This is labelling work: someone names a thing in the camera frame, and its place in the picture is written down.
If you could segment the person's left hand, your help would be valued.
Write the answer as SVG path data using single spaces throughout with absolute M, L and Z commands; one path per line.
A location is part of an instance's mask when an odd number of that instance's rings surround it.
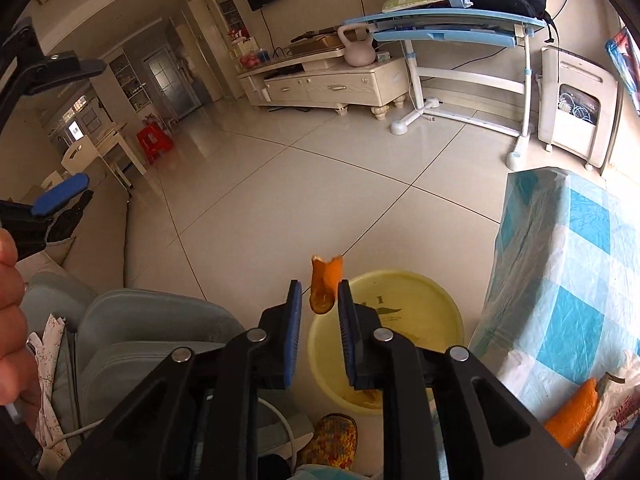
M 18 402 L 30 430 L 36 428 L 41 390 L 35 357 L 26 346 L 27 322 L 20 304 L 25 293 L 16 268 L 17 249 L 10 233 L 1 230 L 1 404 Z

